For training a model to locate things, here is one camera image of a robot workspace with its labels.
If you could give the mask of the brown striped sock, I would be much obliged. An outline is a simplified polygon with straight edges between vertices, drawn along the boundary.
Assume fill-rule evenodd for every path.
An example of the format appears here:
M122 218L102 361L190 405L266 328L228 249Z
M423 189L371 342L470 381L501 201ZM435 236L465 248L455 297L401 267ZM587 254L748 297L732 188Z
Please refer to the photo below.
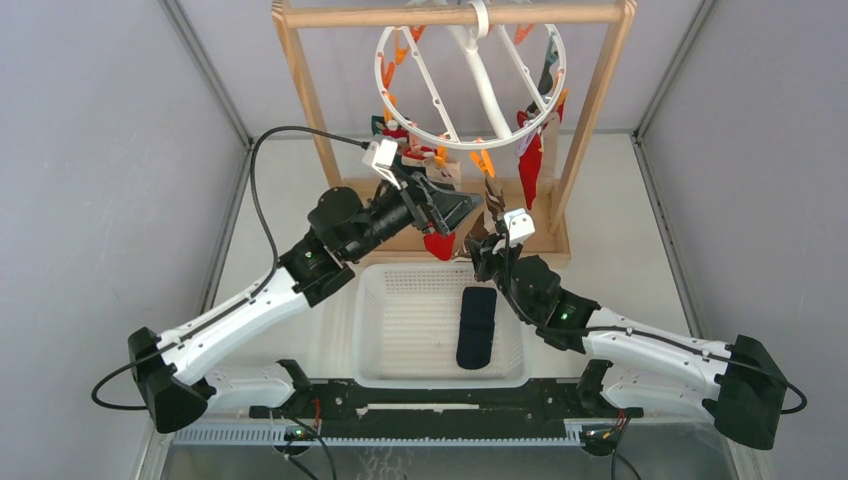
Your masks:
M498 216L505 211L503 189L500 181L488 175L484 177L484 204L470 230L463 238L462 245L457 251L459 258L471 258L469 244L471 241L482 242L490 234L496 232L496 221Z

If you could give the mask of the navy sock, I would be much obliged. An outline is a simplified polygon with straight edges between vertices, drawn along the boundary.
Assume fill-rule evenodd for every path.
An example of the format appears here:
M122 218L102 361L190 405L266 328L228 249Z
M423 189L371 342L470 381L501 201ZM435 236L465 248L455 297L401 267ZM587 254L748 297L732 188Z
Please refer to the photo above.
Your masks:
M491 361L497 291L488 287L468 287L462 295L459 334L456 348L457 365L465 370L479 370Z

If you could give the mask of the red sock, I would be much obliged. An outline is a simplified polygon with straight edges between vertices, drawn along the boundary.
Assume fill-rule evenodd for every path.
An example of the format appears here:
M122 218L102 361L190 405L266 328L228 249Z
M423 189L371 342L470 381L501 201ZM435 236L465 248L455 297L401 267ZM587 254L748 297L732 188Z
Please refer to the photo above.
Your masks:
M457 160L447 155L436 155L427 157L424 166L428 179L433 183L453 190L458 190L461 186L461 168ZM455 237L455 233L447 236L438 233L426 234L423 237L424 247L435 258L448 261L453 257Z
M545 126L546 122L541 123L533 131L522 137L516 147L519 179L527 210L533 208L538 193L538 180L544 158L542 134Z

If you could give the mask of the white perforated plastic basket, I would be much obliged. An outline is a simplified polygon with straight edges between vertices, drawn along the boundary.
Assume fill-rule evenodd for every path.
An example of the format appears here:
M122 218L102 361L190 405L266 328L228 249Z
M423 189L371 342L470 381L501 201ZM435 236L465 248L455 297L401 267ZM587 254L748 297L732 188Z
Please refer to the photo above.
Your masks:
M486 306L492 312L489 362L467 369L457 361L461 314L471 303L463 295L481 288L468 263L376 264L358 282L351 309L351 368L355 381L369 388L515 388L531 373L526 327L500 293Z

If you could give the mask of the beige reindeer sock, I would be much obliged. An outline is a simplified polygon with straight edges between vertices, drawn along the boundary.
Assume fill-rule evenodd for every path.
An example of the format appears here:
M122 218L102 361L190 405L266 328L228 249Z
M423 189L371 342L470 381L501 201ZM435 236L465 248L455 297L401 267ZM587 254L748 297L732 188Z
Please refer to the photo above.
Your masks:
M565 110L568 90L565 89L556 103L556 108L550 112L542 123L540 139L542 141L542 163L539 181L546 185L553 180L557 164L560 127Z

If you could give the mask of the white round clip hanger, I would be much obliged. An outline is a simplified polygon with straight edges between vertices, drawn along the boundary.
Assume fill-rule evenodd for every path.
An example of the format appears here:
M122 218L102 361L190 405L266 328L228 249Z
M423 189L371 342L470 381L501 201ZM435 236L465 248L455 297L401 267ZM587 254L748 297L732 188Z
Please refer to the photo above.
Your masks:
M383 103L383 115L386 122L394 120L398 127L437 146L457 150L503 147L519 141L533 131L556 108L557 100L565 90L564 83L567 72L565 46L558 28L552 24L545 24L543 28L546 31L547 44L550 38L554 39L559 52L559 62L553 67L555 87L549 98L543 100L537 90L539 79L533 78L529 67L518 51L518 46L532 33L534 27L528 23L523 23L519 24L513 33L509 33L505 26L494 23L494 14L489 9L490 3L488 1L469 1L467 5L474 11L474 24L469 28L449 24L446 26L446 30L453 37L469 68L472 86L482 103L482 109L492 127L493 136L489 139L466 140L459 135L445 105L445 100L439 92L419 48L421 37L419 32L423 27L421 24L412 26L389 25L385 27L378 40L374 56L374 75L378 93L381 95ZM521 127L514 128L507 121L492 84L492 78L480 55L479 44L489 37L499 41L506 50L507 63L514 68L519 79L523 82L530 96L531 105L535 108L535 112ZM430 95L430 104L443 124L444 130L439 134L429 132L418 126L412 119L403 115L397 106L397 100L391 91L391 84L395 69L407 59L412 60L418 69L426 91Z

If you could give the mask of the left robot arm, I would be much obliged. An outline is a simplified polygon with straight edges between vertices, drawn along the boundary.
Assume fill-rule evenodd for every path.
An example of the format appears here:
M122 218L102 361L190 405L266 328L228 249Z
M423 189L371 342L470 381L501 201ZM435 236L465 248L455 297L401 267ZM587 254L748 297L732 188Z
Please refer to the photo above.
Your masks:
M291 362L244 387L216 386L207 375L230 352L279 321L313 308L355 277L357 263L409 226L430 234L455 232L483 203L414 173L382 180L363 203L349 187L327 190L309 212L310 228L275 258L268 275L185 324L155 333L141 328L127 340L133 380L159 433L181 430L213 406L266 406L290 417L305 414L313 394Z

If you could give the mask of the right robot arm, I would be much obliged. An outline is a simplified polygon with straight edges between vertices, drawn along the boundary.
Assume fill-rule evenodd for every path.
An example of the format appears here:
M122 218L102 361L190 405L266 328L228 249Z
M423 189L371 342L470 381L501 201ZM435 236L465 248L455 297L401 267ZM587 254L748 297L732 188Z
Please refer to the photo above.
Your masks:
M468 239L475 276L492 281L517 318L547 345L588 358L579 406L592 416L611 408L706 418L726 438L768 451L795 387L758 339L686 337L631 320L562 287L538 255L525 256L505 235Z

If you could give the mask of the wooden hanger stand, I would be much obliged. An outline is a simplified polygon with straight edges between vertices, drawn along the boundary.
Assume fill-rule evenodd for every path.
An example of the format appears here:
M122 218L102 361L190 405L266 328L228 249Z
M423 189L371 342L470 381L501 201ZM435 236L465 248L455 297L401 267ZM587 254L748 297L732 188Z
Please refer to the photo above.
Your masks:
M493 170L487 161L488 151L513 144L540 129L547 118L557 110L564 95L566 52L558 26L595 23L605 25L607 32L577 130L547 209L548 221L545 230L551 236L551 241L545 245L544 250L556 258L565 259L570 255L565 206L636 9L637 5L633 1L586 5L535 5L529 1L517 1L493 6L484 1L471 1L456 6L437 1L413 1L403 7L392 8L295 8L287 1L276 1L272 5L271 14L307 120L305 132L313 137L325 177L333 190L342 188L342 179L332 149L335 136L325 131L317 93L299 36L301 30L380 26L386 33L401 32L406 39L404 53L415 57L420 53L419 34L425 27L447 28L466 57L495 134L493 139L462 140L452 126L451 118L444 109L442 97L435 86L429 87L429 93L434 107L446 125L446 131L442 135L428 133L403 117L390 94L390 65L385 59L383 45L378 45L375 53L377 88L390 117L407 132L440 147L469 152L478 168L485 175L492 176ZM495 33L503 41L519 74L527 77L529 72L517 52L517 42L507 32L508 27L512 25L521 28L533 25L545 27L554 46L556 64L550 92L541 93L535 83L528 84L538 113L530 123L518 130L508 127L488 72L478 53L479 41L490 33ZM449 189L445 182L428 180L419 173L408 175L395 168L392 157L379 158L376 170L382 184L391 187L390 193L378 193L367 206L358 207L352 227L331 226L328 230L328 240L322 240L320 229L314 228L290 253L277 253L276 261L310 263L326 255L333 255L341 261L356 263L372 252L378 252L390 259L403 260L422 252L422 247L411 242L406 236L407 227L414 227L424 235L448 236L455 233L484 202L483 197L477 193Z

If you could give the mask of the dark green sock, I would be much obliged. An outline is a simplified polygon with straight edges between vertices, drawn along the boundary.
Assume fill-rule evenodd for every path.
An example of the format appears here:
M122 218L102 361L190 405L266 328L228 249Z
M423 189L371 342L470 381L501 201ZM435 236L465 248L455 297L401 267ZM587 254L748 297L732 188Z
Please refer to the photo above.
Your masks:
M400 138L404 136L403 130L398 127L398 124L391 120L385 121L385 118L380 115L372 115L370 117L371 133L374 136L384 136L391 138Z

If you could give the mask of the black grey sock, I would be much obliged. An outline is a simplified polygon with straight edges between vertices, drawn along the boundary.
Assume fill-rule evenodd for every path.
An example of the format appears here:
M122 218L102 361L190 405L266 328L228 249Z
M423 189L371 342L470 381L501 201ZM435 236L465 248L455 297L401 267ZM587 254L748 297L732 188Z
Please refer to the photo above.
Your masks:
M554 79L553 67L556 66L558 62L559 52L554 39L550 38L546 48L541 76L537 84L538 93L541 95L543 100L549 98L550 93L555 87L556 81Z

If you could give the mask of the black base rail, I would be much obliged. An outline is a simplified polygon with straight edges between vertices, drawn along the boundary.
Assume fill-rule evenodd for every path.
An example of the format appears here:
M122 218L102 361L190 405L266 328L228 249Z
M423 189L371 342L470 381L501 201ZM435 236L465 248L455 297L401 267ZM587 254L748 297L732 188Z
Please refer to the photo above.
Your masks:
M294 418L337 440L564 439L569 421L613 423L620 409L574 381L532 378L513 388L390 389L351 379L317 380L252 419Z

